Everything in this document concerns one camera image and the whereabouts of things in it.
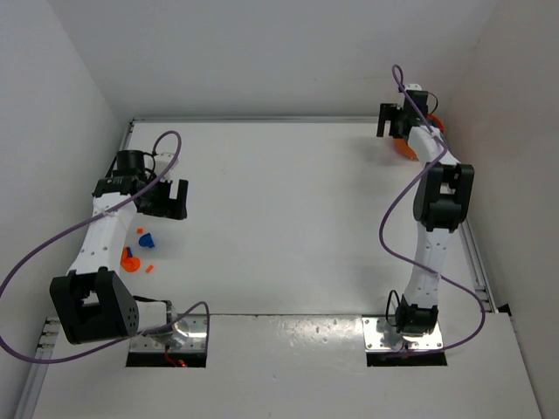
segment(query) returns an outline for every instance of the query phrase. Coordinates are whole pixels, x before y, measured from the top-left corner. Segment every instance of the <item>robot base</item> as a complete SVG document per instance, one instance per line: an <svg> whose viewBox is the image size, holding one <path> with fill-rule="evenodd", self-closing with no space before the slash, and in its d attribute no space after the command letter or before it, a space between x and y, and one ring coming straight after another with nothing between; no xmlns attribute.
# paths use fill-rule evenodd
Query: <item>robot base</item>
<svg viewBox="0 0 559 419"><path fill-rule="evenodd" d="M205 367L208 323L204 315L189 315L179 322L181 339L165 345L158 339L135 336L130 339L127 367Z"/></svg>
<svg viewBox="0 0 559 419"><path fill-rule="evenodd" d="M389 316L389 321L394 324L394 317ZM443 336L438 322L431 334L423 336L397 333L396 328L389 325L384 316L363 317L362 326L367 365L370 367L446 365L444 352L405 356L406 353L427 352L443 347Z"/></svg>

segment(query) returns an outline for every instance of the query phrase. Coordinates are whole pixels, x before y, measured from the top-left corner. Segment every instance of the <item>white table surface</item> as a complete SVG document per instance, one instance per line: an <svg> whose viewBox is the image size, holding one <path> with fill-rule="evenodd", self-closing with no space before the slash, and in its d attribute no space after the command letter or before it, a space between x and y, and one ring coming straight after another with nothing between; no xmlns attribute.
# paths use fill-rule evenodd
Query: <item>white table surface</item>
<svg viewBox="0 0 559 419"><path fill-rule="evenodd" d="M381 248L378 225L421 168L376 138L376 124L136 123L128 148L150 151L170 129L183 137L173 178L190 181L189 217L133 221L127 245L155 269L123 272L131 292L179 310L204 299L214 313L378 314L405 288L411 268ZM170 136L159 151L175 144ZM412 258L414 194L387 226L389 244ZM137 227L154 249L138 246ZM458 233L444 272L473 286ZM440 309L456 294L441 286Z"/></svg>
<svg viewBox="0 0 559 419"><path fill-rule="evenodd" d="M366 366L356 314L381 313L411 272L383 252L378 224L419 170L374 124L138 123L128 147L149 149L169 129L184 140L174 177L190 181L189 218L138 217L128 241L155 269L123 275L127 287L179 311L205 299L214 313L305 315L212 316L207 368L126 368L127 343L50 366L36 419L539 417L506 314L489 314L447 367ZM162 151L173 149L169 138ZM413 256L411 200L387 233ZM137 227L155 249L138 249ZM472 286L458 235L445 273ZM449 285L439 308L447 344L479 322L475 301ZM61 333L53 357L94 346Z"/></svg>

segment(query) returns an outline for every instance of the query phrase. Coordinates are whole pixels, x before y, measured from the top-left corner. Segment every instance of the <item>white enclosure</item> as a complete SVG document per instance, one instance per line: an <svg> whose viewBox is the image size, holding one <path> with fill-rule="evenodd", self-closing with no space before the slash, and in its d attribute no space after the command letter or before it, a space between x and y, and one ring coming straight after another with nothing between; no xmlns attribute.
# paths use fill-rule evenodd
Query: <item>white enclosure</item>
<svg viewBox="0 0 559 419"><path fill-rule="evenodd" d="M496 0L49 0L111 107L140 115L375 114L390 66L459 85Z"/></svg>

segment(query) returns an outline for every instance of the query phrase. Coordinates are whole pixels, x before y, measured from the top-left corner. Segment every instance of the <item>black bracket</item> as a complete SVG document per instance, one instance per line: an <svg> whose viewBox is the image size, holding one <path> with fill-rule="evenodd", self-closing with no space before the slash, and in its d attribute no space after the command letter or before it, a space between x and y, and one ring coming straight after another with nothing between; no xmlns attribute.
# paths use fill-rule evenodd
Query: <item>black bracket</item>
<svg viewBox="0 0 559 419"><path fill-rule="evenodd" d="M402 302L396 309L397 333L424 335L431 334L437 325L438 308L418 308L417 304L411 306L402 296Z"/></svg>
<svg viewBox="0 0 559 419"><path fill-rule="evenodd" d="M99 302L84 304L92 292ZM66 338L73 345L136 336L138 305L116 272L105 267L81 275L71 271L52 280L50 293Z"/></svg>
<svg viewBox="0 0 559 419"><path fill-rule="evenodd" d="M409 90L407 93L417 105L421 114L427 118L429 112L427 107L429 92L426 90ZM408 100L404 101L402 107L399 107L395 103L381 103L378 114L378 124L376 126L377 137L384 137L384 125L387 121L390 123L389 136L393 138L404 138L406 140L410 135L411 129L421 125L421 120Z"/></svg>
<svg viewBox="0 0 559 419"><path fill-rule="evenodd" d="M117 169L111 177L97 182L93 196L119 192L121 195L133 195L148 183L151 178L146 175L143 157L146 153L138 150L124 150L116 154ZM183 220L187 217L186 196L189 182L180 179L176 198L170 197L172 181L159 181L143 196L135 200L140 214Z"/></svg>
<svg viewBox="0 0 559 419"><path fill-rule="evenodd" d="M413 216L427 231L455 231L466 219L473 185L473 166L437 163L422 178L413 201ZM449 192L441 192L447 186Z"/></svg>

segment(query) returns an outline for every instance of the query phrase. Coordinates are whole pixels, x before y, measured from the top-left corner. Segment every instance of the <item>red wire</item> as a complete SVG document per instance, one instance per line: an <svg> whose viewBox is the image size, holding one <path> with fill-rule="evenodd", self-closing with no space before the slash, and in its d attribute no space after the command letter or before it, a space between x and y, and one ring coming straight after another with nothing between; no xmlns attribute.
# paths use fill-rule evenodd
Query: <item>red wire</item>
<svg viewBox="0 0 559 419"><path fill-rule="evenodd" d="M173 364L173 367L178 367L178 365L173 361L173 359L169 356L169 348L165 349L165 359Z"/></svg>

